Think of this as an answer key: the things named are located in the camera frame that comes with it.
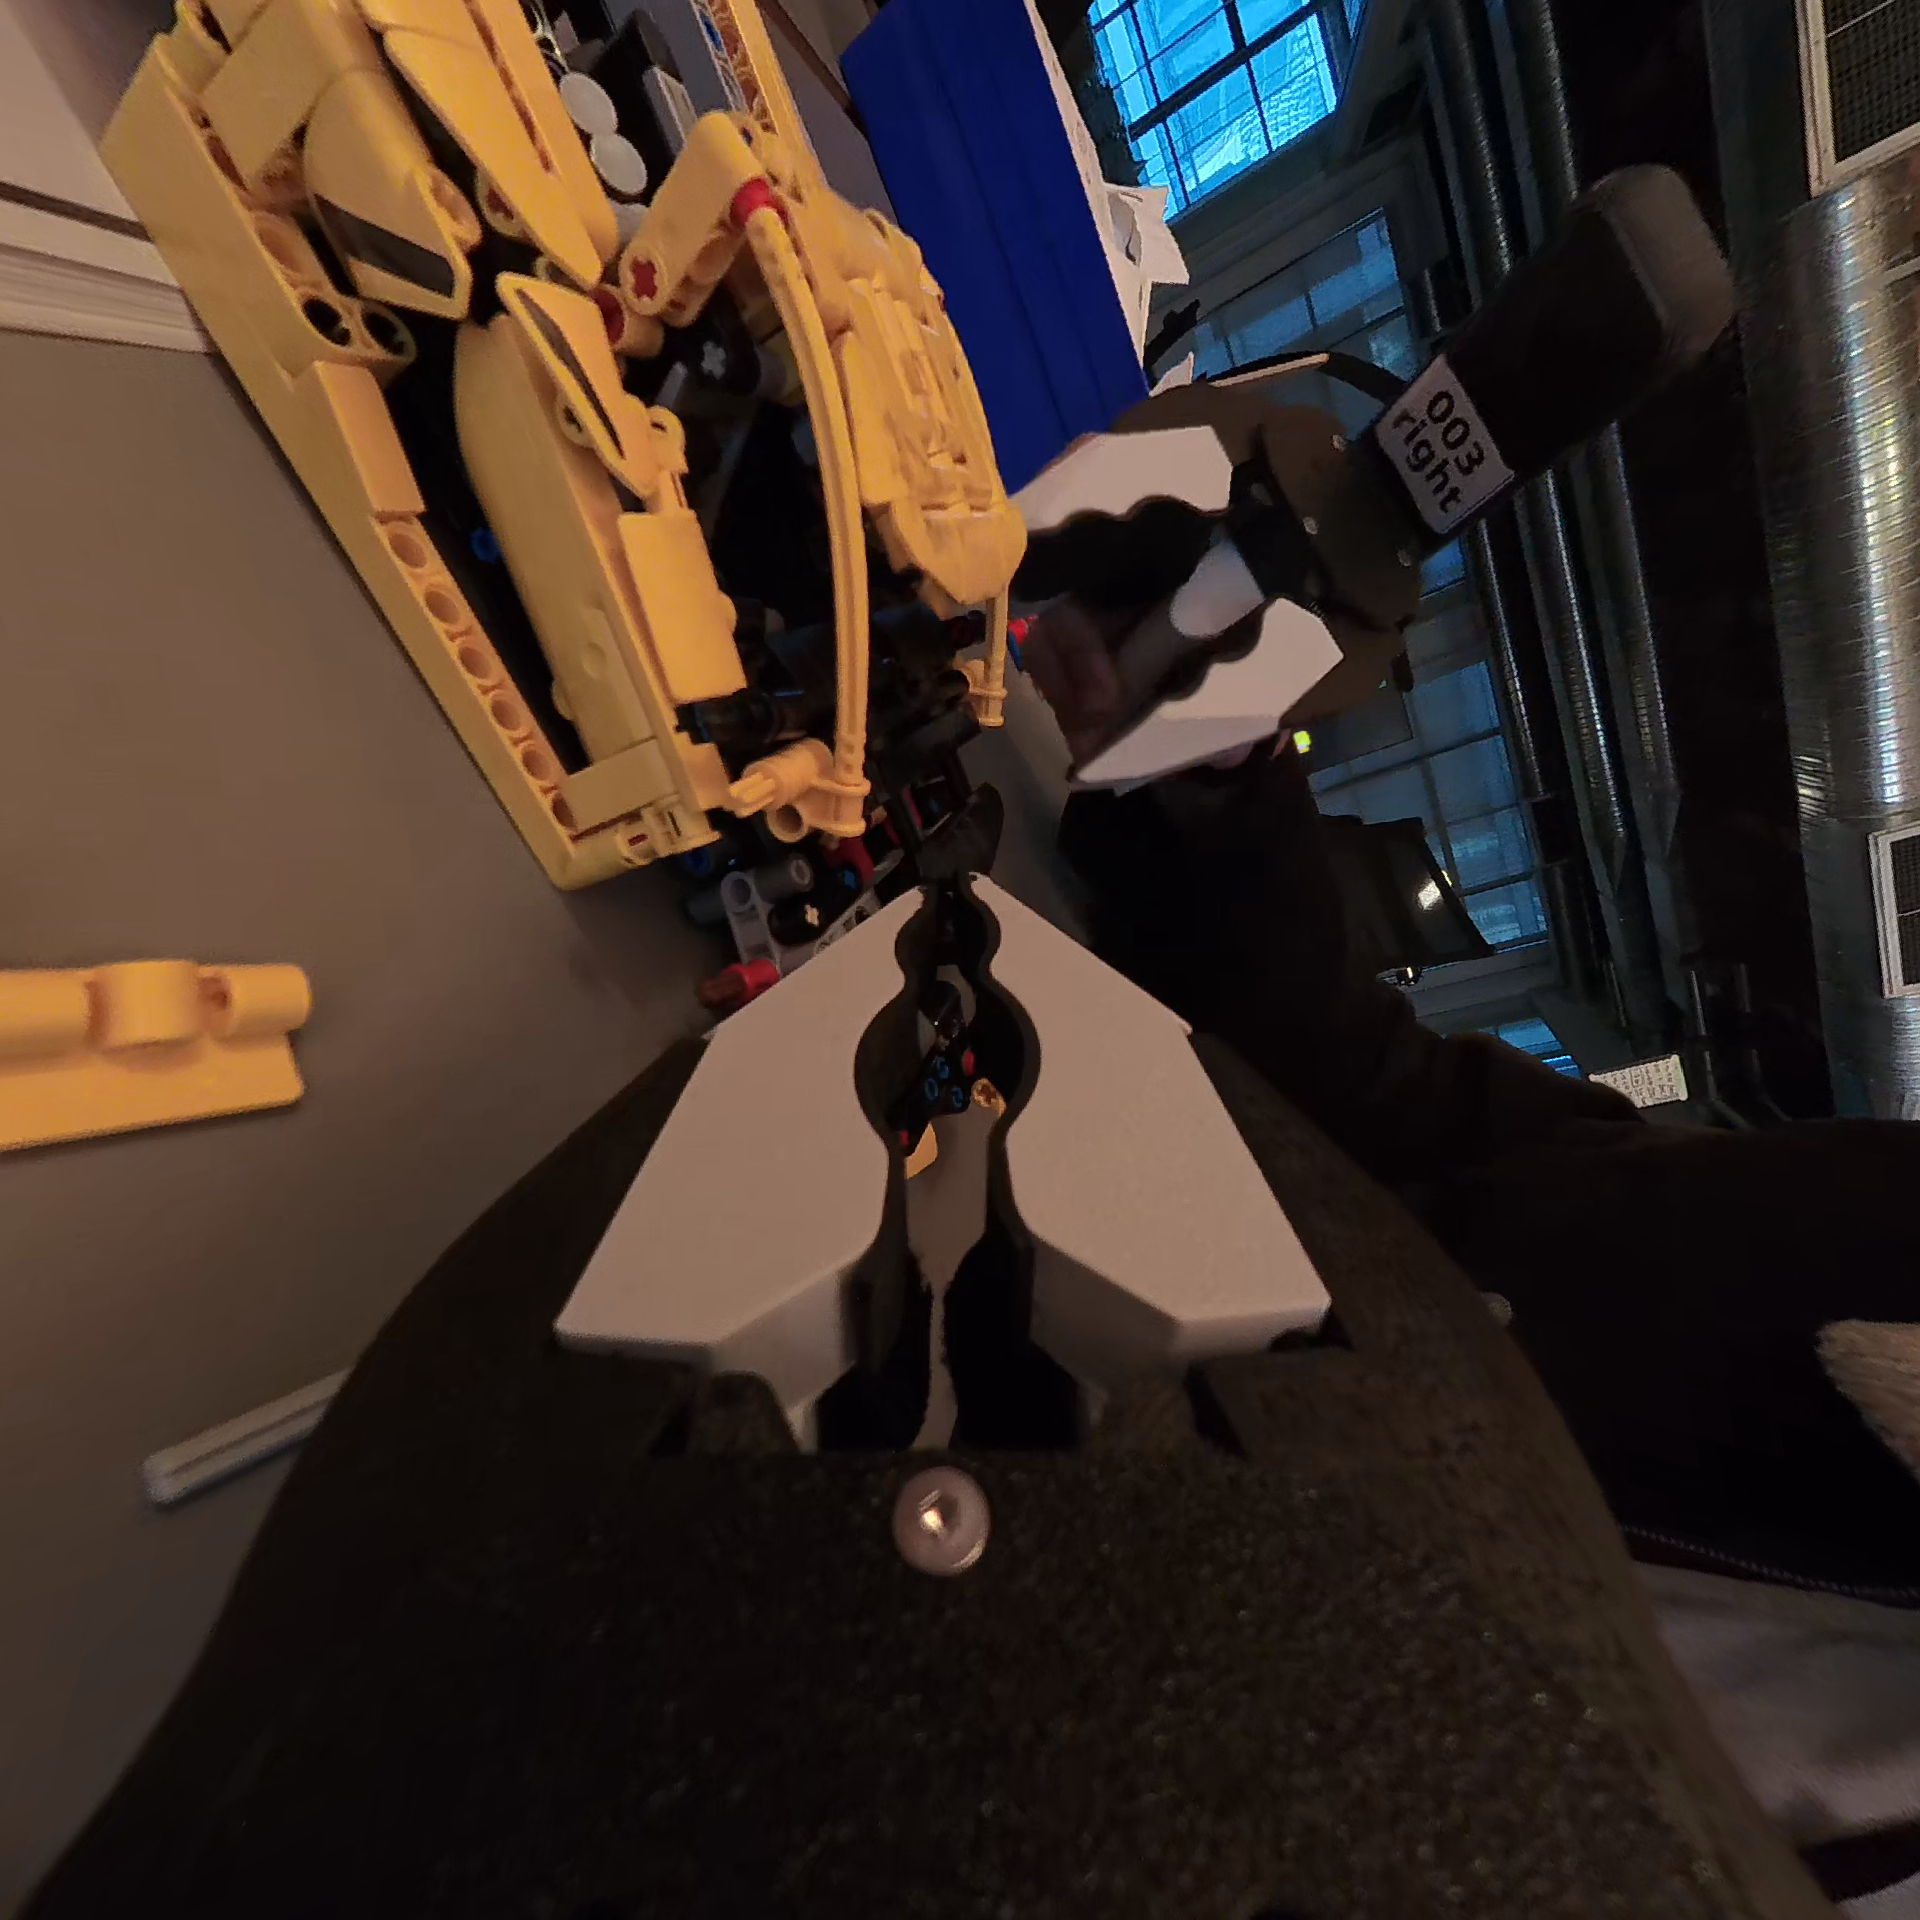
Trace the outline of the yellow brick panel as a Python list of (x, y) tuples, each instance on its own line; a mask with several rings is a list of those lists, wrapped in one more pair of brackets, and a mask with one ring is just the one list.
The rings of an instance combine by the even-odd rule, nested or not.
[(2, 1148), (290, 1108), (312, 1002), (292, 964), (5, 972)]

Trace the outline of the light grey axle rod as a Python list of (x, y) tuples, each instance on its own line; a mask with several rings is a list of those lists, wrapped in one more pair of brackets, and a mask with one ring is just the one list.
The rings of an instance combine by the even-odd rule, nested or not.
[(343, 1370), (147, 1456), (140, 1465), (147, 1506), (171, 1510), (197, 1501), (298, 1452), (320, 1429), (346, 1380), (348, 1370)]

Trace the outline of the person's white shirt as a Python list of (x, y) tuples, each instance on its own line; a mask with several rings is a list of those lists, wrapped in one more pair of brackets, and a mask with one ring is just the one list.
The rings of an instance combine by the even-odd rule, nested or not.
[(1640, 1567), (1742, 1783), (1845, 1916), (1918, 1914), (1918, 1616)]

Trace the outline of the yellow toy brick car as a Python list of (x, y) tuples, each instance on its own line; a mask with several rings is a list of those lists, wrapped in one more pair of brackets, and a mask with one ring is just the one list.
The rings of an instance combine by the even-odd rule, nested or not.
[(991, 871), (1026, 531), (764, 4), (190, 2), (102, 157), (549, 882), (680, 864), (740, 1004)]

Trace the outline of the blue plastic bin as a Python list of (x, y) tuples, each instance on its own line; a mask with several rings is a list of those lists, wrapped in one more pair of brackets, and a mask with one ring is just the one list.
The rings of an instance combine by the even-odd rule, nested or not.
[(1015, 493), (1149, 392), (1093, 137), (1036, 4), (884, 4), (841, 68)]

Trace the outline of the silver ventilation duct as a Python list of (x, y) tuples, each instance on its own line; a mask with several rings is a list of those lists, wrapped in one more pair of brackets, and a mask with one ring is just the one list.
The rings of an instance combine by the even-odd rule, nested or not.
[(1742, 323), (1836, 1109), (1917, 1121), (1917, 151), (1762, 250)]

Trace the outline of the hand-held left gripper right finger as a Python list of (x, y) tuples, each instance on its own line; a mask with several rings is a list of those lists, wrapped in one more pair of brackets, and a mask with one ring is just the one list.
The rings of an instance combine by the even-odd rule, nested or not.
[(1188, 1020), (992, 878), (965, 882), (995, 1218), (1032, 1345), (1099, 1398), (1325, 1331), (1333, 1297)]

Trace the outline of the person's right hand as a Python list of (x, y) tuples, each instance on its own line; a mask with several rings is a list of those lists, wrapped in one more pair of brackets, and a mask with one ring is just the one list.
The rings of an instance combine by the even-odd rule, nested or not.
[(1136, 612), (1093, 612), (1063, 598), (1027, 626), (1020, 659), (1054, 714), (1076, 779), (1132, 706), (1120, 682), (1120, 645), (1136, 619)]

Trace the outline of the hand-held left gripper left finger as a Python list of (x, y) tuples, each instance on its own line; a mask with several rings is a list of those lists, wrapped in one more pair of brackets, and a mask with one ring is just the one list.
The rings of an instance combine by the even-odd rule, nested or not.
[(907, 1186), (931, 1130), (934, 906), (912, 886), (708, 1039), (560, 1308), (562, 1348), (759, 1380), (825, 1444), (915, 1440), (933, 1292)]

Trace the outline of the grey desk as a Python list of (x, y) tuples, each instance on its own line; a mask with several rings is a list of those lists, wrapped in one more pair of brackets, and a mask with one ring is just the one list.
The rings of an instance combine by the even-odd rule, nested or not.
[(5, 1158), (5, 1916), (140, 1750), (289, 1463), (152, 1453), (360, 1361), (698, 1023), (645, 871), (562, 893), (227, 370), (5, 334), (5, 966), (297, 964), (300, 1103)]

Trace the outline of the white crumpled paper bags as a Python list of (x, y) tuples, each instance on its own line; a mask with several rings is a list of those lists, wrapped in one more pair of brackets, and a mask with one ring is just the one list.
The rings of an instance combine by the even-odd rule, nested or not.
[(1147, 185), (1130, 146), (1117, 80), (1107, 80), (1090, 25), (1090, 2), (1029, 2), (1041, 55), (1068, 138), (1076, 178), (1093, 207), (1099, 245), (1115, 277), (1123, 319), (1156, 379), (1160, 361), (1182, 353), (1198, 305), (1177, 303), (1156, 323), (1164, 288), (1188, 285), (1188, 261), (1173, 236), (1169, 188)]

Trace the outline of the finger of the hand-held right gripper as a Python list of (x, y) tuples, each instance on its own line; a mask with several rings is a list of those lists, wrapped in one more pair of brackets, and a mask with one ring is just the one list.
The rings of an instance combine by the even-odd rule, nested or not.
[(1076, 789), (1125, 789), (1257, 747), (1342, 663), (1317, 612), (1275, 601), (1169, 659), (1136, 710), (1068, 772)]
[(1089, 438), (1012, 495), (1017, 601), (1161, 601), (1226, 518), (1232, 461), (1210, 426)]

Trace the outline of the person's right forearm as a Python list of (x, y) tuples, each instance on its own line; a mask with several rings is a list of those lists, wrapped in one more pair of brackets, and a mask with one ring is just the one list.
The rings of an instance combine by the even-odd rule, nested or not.
[(1827, 1372), (1846, 1325), (1917, 1332), (1915, 1123), (1652, 1123), (1500, 1040), (1430, 1031), (1359, 956), (1289, 749), (1078, 794), (1060, 845), (1099, 956), (1509, 1301), (1640, 1551), (1917, 1605), (1917, 1469)]

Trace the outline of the open instruction booklet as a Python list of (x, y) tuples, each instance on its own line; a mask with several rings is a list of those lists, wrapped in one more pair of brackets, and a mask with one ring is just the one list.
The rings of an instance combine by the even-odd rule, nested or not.
[(211, 353), (100, 140), (171, 2), (2, 6), (2, 325)]

